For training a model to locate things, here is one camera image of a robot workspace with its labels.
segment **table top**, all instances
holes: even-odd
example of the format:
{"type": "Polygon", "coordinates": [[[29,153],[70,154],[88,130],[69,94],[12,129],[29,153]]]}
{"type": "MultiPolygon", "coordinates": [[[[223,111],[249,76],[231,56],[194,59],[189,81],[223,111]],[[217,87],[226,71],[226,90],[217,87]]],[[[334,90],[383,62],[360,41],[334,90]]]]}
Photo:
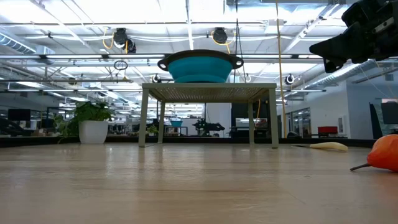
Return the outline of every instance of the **table top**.
{"type": "Polygon", "coordinates": [[[276,83],[143,83],[142,88],[168,103],[247,103],[276,89],[276,83]]]}

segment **ceiling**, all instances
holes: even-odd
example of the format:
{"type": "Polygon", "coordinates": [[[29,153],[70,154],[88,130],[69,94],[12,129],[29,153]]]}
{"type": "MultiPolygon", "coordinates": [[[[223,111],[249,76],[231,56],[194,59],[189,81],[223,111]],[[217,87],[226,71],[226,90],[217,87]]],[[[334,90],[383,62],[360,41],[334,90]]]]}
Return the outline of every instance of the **ceiling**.
{"type": "MultiPolygon", "coordinates": [[[[235,54],[234,32],[236,16],[239,19],[241,48],[238,54],[278,54],[278,28],[280,28],[280,48],[283,54],[304,54],[308,48],[321,40],[342,33],[346,27],[341,21],[342,13],[349,4],[329,4],[325,0],[280,1],[279,16],[272,1],[238,1],[236,13],[234,1],[230,0],[2,0],[0,1],[0,33],[13,35],[19,42],[29,47],[46,46],[55,54],[123,54],[121,49],[111,45],[112,33],[119,27],[127,29],[128,36],[137,47],[137,54],[172,54],[182,50],[211,49],[228,53],[226,46],[217,45],[211,38],[215,27],[224,27],[232,43],[231,53],[235,54]]],[[[0,45],[0,54],[20,54],[9,47],[0,45]]],[[[118,78],[124,76],[134,83],[151,82],[155,74],[168,78],[169,74],[157,66],[148,66],[145,60],[137,62],[118,78]]],[[[35,75],[21,75],[14,78],[40,78],[47,73],[51,78],[95,79],[100,88],[126,88],[131,83],[100,83],[109,79],[106,65],[97,60],[77,60],[77,63],[96,62],[94,66],[62,67],[37,63],[33,60],[3,60],[8,65],[26,69],[35,75]]],[[[68,60],[56,60],[56,63],[74,63],[68,60]]],[[[310,63],[304,61],[282,63],[282,76],[292,74],[300,77],[301,82],[310,82],[321,75],[321,60],[310,63]]],[[[250,61],[244,65],[249,74],[248,82],[279,83],[278,60],[250,61]]],[[[57,88],[77,88],[58,83],[57,88]]],[[[118,93],[120,97],[133,103],[139,101],[140,93],[118,93]]]]}

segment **potted plant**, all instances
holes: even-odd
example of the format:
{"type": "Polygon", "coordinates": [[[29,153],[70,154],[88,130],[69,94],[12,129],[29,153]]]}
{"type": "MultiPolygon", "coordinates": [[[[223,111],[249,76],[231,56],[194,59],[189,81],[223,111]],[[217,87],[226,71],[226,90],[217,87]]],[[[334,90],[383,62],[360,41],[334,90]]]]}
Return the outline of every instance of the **potted plant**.
{"type": "Polygon", "coordinates": [[[158,133],[157,128],[154,125],[147,128],[147,132],[149,133],[149,136],[155,136],[156,133],[158,133]]]}
{"type": "Polygon", "coordinates": [[[103,144],[108,133],[108,120],[112,120],[114,111],[105,102],[82,102],[71,111],[74,117],[64,121],[62,116],[55,117],[55,124],[65,138],[79,136],[83,144],[103,144]]]}

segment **white planter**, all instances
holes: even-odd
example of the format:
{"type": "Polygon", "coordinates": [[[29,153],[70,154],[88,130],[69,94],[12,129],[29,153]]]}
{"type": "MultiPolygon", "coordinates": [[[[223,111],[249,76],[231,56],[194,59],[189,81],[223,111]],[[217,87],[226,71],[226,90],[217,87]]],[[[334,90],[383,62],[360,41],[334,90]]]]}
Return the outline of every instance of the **white planter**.
{"type": "Polygon", "coordinates": [[[79,124],[79,138],[82,144],[104,144],[107,133],[107,121],[83,121],[79,124]]]}

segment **floor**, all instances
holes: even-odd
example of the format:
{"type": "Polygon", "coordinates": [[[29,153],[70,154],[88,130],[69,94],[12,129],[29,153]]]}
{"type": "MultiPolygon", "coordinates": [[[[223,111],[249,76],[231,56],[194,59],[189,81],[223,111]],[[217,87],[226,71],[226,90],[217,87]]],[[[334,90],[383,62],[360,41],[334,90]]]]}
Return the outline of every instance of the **floor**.
{"type": "Polygon", "coordinates": [[[60,144],[0,149],[0,222],[397,223],[398,174],[369,149],[60,144]]]}

